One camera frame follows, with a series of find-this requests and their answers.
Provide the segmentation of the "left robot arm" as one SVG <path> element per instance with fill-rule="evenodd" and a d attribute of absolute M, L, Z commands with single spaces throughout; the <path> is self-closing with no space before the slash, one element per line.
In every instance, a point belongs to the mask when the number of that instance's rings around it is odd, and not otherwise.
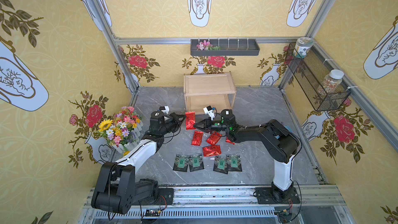
<path fill-rule="evenodd" d="M 134 204 L 157 203 L 159 184 L 153 179 L 136 181 L 136 172 L 164 143 L 165 136 L 180 130 L 186 116 L 161 110 L 150 116 L 149 129 L 139 144 L 116 162 L 102 165 L 91 200 L 91 207 L 108 213 L 126 214 Z"/>

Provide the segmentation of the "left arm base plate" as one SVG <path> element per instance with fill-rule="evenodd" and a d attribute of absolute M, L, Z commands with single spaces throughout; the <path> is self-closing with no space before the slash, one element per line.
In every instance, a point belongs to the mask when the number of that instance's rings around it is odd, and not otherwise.
<path fill-rule="evenodd" d="M 169 206 L 173 204 L 174 190 L 173 188 L 158 188 L 154 195 L 150 198 L 148 205 Z"/>

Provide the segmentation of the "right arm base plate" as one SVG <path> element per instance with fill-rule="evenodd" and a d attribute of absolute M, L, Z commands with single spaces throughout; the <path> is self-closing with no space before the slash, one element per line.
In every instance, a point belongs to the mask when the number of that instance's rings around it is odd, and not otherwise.
<path fill-rule="evenodd" d="M 254 196 L 258 200 L 258 204 L 301 203 L 300 194 L 294 187 L 285 191 L 273 187 L 257 187 L 255 188 Z"/>

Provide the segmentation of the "wooden two-tier shelf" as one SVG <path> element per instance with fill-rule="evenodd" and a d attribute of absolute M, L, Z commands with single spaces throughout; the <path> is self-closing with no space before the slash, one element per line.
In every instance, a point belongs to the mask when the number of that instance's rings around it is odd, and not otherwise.
<path fill-rule="evenodd" d="M 183 95 L 186 110 L 204 114 L 204 108 L 212 106 L 217 111 L 232 109 L 236 87 L 231 72 L 222 74 L 185 75 Z"/>

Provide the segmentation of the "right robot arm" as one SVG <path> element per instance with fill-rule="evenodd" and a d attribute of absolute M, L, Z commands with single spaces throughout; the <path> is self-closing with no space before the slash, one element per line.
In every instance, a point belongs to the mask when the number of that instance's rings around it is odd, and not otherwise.
<path fill-rule="evenodd" d="M 300 139 L 279 121 L 272 119 L 267 123 L 244 126 L 236 122 L 230 109 L 221 112 L 220 120 L 210 117 L 193 125 L 196 129 L 211 133 L 221 131 L 233 143 L 261 142 L 274 159 L 274 178 L 272 191 L 275 194 L 286 195 L 294 187 L 291 179 L 294 157 L 300 152 Z"/>

